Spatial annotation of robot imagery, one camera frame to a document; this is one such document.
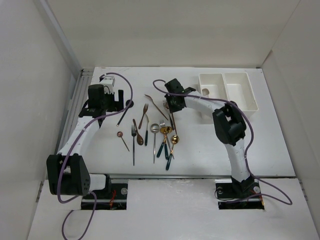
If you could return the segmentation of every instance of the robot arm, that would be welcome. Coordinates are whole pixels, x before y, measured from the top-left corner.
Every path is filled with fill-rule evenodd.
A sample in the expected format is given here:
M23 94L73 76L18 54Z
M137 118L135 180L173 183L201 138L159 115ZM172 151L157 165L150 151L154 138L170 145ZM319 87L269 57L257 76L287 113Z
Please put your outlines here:
M69 140L57 154L50 155L47 158L48 181L50 192L53 195L58 192L59 174L70 149L72 151L67 160L66 168L63 170L61 195L85 196L93 190L110 189L109 175L89 174L83 155L91 139L101 127L104 118L92 122L88 127L85 126L93 119L106 115L106 112L117 112L124 108L124 91L118 90L119 101L115 101L114 83L113 77L101 76L99 84L89 86L88 100L79 114L77 125ZM76 145L73 146L80 132L84 129L84 133L78 139Z
M165 95L172 113L192 108L213 118L215 134L224 144L230 160L232 187L241 195L248 192L255 181L246 166L244 137L247 126L239 111L229 103L201 99L200 93L191 87L184 89L177 79L167 82L165 87L169 93L200 97Z
M192 95L203 97L197 91L192 92ZM185 101L185 106L187 108L195 109L211 118L214 116L213 119L218 118L217 115L219 114L222 115L221 116L222 118L226 118L223 113L221 113L220 111L216 111L216 110L223 109L225 107L225 104L223 104L222 102L209 101L209 100L204 100L196 97L186 97L184 101ZM218 126L216 126L218 125L217 121L218 119L216 119L214 122L216 129L218 128ZM226 139L224 139L224 141L220 139L220 141L224 143L224 146L229 156L229 160L231 164L231 177L237 180L238 182L242 182L243 180L246 180L250 176L250 173L247 170L246 161L245 161L244 139L240 138L235 144L232 144L231 141L228 141Z

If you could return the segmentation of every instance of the black-handled fork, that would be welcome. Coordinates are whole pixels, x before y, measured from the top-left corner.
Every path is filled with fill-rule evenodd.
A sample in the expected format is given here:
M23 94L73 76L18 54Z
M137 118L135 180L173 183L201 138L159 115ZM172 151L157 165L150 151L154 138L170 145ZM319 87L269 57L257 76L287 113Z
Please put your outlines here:
M171 152L170 152L169 160L168 160L168 162L166 163L166 166L165 166L165 170L167 170L167 171L170 168L171 159L172 159L173 154L174 154L174 146L175 146L175 144L177 144L179 142L179 137L177 135L173 135L172 138L171 138L171 142L172 142L172 149L171 149Z
M135 125L132 125L131 136L133 137L133 166L135 165L135 136L137 136L137 129Z
M166 127L165 121L160 120L160 127L161 127L161 128L165 128L165 127ZM164 148L165 159L166 159L166 160L169 160L169 153L168 153L168 147L167 147L167 134L166 134L166 133L163 133L163 135L164 135L164 140L163 140L163 142L161 143L161 146L160 146L160 148L159 148L159 151L158 151L156 157L157 157L157 158L160 157L161 152L162 152L162 149Z
M145 138L144 138L144 145L148 145L148 125L149 125L149 117L147 114L145 114L147 122L146 122L146 130L145 130Z

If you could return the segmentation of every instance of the utensil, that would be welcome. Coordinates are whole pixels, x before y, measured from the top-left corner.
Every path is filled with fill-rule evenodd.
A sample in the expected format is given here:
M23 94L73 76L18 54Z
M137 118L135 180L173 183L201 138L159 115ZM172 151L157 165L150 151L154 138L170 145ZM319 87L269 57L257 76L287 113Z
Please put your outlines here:
M168 147L167 147L167 134L172 132L172 127L166 126L165 122L163 120L160 120L160 132L164 135L163 142L158 150L158 153L156 155L157 158L160 157L162 149L164 147L164 153L165 153L165 159L169 160L169 154L168 154Z
M149 95L147 95L147 94L145 94L145 96L148 97L148 98L152 101L152 103L153 103L153 105L156 107L156 109L158 109L158 111L165 117L165 119L168 120L168 118L166 117L166 115L164 115L164 113L160 110L160 108L158 108L158 106L155 104L155 102L154 102L154 100L152 99L152 97L149 96Z
M175 134L177 135L177 134L178 134L178 132L177 132L177 126L176 126L176 121L175 121L174 113L171 113L171 114L172 114L172 120L173 120L174 131L175 131Z
M156 134L159 132L160 126L156 123L152 124L150 127L150 131L154 134L154 141L153 141L153 164L155 164L156 160Z
M143 119L144 119L144 116L145 116L146 112L148 111L148 106L149 106L149 104L146 103L146 104L144 105L144 107L143 107L143 114L142 114L141 121L140 121L140 123L139 123L139 129L141 129L142 121L143 121Z
M137 128L137 124L136 124L136 120L132 119L134 126L135 126L135 131L136 131L136 142L141 146L144 144L144 139L142 138L142 136L139 134L138 132L138 128Z
M122 141L123 141L123 143L124 143L124 145L125 145L126 149L128 149L128 151L130 152L130 150L129 150L129 148L128 148L128 146L127 146L126 142L125 142L125 140L122 138L122 136L124 135L124 134L123 134L123 132L122 132L122 131L118 131L116 135L117 135L119 138L121 138L121 139L122 139Z
M147 146L148 144L148 125L149 125L149 117L145 114L147 122L146 122L146 130L145 130L145 138L144 138L144 145Z
M125 102L125 105L128 106L129 103L130 103L130 100L127 100L127 101ZM132 107L134 106L134 104L135 104L134 101L131 101L130 106L124 111L124 113L122 114L120 120L119 120L118 123L116 124L117 127L119 127L119 125L120 125L122 119L124 118L124 116L126 115L128 109L132 108Z
M174 153L174 146L175 146L175 144L177 144L178 142L179 142L179 137L178 137L178 135L173 135L172 137L171 137L171 142L172 142L172 150L171 150L171 152L170 152L170 156L169 156L169 160L168 160L168 162L166 163L166 167L165 167L165 170L169 170L169 168L170 168L170 164L171 164L171 158L172 158L172 155L173 155L173 153Z
M135 136L137 135L137 129L135 125L131 127L131 136L133 137L133 166L135 165Z
M165 121L160 120L160 132L164 135L164 140L163 140L163 143L161 144L159 152L158 152L159 156L157 155L157 157L160 157L161 151L162 151L162 147L164 146L165 159L169 160L168 147L167 147L167 133L168 132L167 132L165 127L166 127Z
M172 127L173 130L174 130L174 129L175 129L175 126L174 126L174 122L172 121L172 118L171 118L171 116L170 116L169 104L168 104L167 100L163 100L163 107L164 107L164 109L167 111L167 113L169 114L170 124L171 124L171 127Z

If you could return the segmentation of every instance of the silver spoon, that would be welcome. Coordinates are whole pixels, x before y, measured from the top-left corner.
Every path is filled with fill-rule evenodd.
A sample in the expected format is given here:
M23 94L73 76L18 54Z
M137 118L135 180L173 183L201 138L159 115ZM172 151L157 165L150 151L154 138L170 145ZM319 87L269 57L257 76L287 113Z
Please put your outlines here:
M154 141L153 141L153 164L155 164L156 160L156 134L159 132L160 126L156 123L150 126L150 131L154 133Z

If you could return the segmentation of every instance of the rose gold fork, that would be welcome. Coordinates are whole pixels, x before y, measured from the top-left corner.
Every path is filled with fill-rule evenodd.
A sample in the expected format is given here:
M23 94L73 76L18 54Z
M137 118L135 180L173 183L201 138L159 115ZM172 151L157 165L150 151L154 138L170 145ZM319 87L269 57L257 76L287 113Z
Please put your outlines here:
M148 111L148 106L149 106L149 104L146 103L146 104L144 105L144 107L143 107L143 114L142 114L142 118L141 118L141 121L140 121L140 124L139 124L139 129L141 129L142 121L143 121L143 119L144 119L144 116L145 116L146 112Z
M160 110L160 108L158 108L158 106L155 104L155 102L154 102L154 100L152 99L152 97L149 96L149 95L147 95L147 94L145 94L145 96L148 97L148 98L152 101L152 103L153 103L153 105L156 107L156 109L158 109L158 111L165 117L165 119L168 120L168 118L166 117L166 115L165 115L165 114Z

